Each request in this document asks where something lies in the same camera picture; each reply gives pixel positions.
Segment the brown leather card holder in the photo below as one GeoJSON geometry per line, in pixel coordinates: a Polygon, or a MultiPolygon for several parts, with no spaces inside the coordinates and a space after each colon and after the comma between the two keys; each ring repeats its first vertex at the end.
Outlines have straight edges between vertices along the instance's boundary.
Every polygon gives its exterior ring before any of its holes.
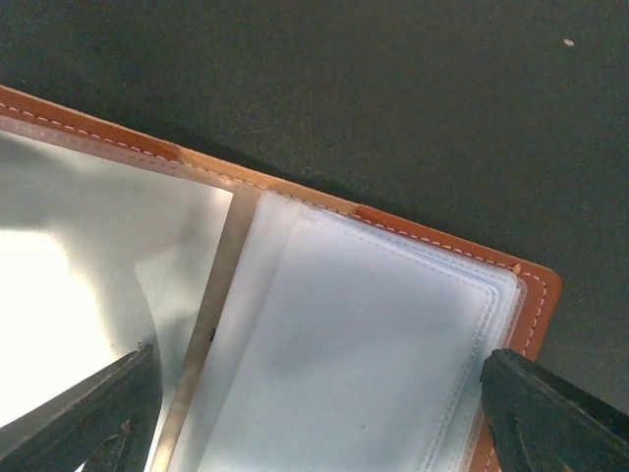
{"type": "Polygon", "coordinates": [[[1,428],[151,344],[143,471],[495,471],[481,370],[558,275],[1,90],[1,428]]]}

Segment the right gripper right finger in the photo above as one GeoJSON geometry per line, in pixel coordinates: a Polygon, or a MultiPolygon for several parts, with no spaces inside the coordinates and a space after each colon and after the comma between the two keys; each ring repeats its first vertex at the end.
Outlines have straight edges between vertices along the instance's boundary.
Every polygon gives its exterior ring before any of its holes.
{"type": "Polygon", "coordinates": [[[503,471],[626,471],[628,416],[511,349],[481,374],[482,405],[503,471]]]}

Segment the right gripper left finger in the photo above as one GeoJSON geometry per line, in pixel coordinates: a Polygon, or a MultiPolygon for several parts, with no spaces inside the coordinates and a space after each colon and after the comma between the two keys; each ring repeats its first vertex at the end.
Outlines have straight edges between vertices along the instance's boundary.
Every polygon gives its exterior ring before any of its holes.
{"type": "Polygon", "coordinates": [[[143,471],[162,403],[151,344],[1,428],[3,471],[143,471]]]}

